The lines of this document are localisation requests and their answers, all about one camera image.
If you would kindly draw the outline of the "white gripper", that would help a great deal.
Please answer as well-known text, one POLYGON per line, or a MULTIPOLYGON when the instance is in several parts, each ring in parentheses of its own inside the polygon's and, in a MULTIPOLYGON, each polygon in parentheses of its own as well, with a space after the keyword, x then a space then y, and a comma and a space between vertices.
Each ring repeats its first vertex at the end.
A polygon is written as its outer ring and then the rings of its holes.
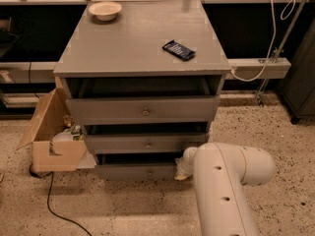
POLYGON ((174 159, 177 165, 177 173, 174 175, 175 181, 184 181, 193 175, 193 162, 196 151, 196 147, 189 147, 184 150, 180 158, 174 159))

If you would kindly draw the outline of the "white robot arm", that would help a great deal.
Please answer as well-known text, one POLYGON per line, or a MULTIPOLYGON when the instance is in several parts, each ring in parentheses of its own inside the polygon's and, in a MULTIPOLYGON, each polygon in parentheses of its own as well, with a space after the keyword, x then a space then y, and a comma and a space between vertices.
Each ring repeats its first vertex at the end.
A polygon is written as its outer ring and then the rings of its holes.
POLYGON ((202 236, 258 236, 243 188, 272 180, 276 165, 256 147, 206 143, 175 160, 178 181, 192 177, 202 236))

